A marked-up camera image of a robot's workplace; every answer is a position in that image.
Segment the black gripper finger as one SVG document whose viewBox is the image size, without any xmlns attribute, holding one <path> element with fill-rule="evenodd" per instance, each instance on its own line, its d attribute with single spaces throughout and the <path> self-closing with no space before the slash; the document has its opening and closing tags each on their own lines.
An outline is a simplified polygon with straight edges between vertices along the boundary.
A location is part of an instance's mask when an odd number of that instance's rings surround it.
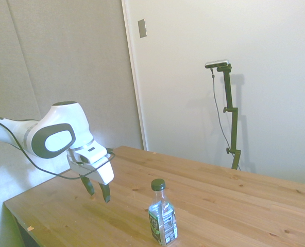
<svg viewBox="0 0 305 247">
<path fill-rule="evenodd" d="M 102 194 L 103 194 L 103 199 L 106 203 L 109 203 L 111 200 L 111 192 L 110 192 L 110 186 L 109 184 L 102 184 L 99 183 L 99 186 L 101 188 Z"/>
<path fill-rule="evenodd" d="M 88 177 L 81 177 L 81 181 L 82 181 L 85 189 L 89 193 L 89 195 L 91 195 L 91 196 L 94 195 L 95 194 L 95 190 L 94 190 L 94 187 L 93 187 L 90 179 Z"/>
</svg>

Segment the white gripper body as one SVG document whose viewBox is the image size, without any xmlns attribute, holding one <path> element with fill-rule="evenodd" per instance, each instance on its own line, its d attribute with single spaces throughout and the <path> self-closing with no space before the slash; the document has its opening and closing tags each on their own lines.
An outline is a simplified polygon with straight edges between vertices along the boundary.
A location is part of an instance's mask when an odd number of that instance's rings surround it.
<svg viewBox="0 0 305 247">
<path fill-rule="evenodd" d="M 111 163 L 105 156 L 93 164 L 79 164 L 72 161 L 69 155 L 66 157 L 70 168 L 80 175 L 84 175 L 104 185 L 109 184 L 114 179 Z"/>
</svg>

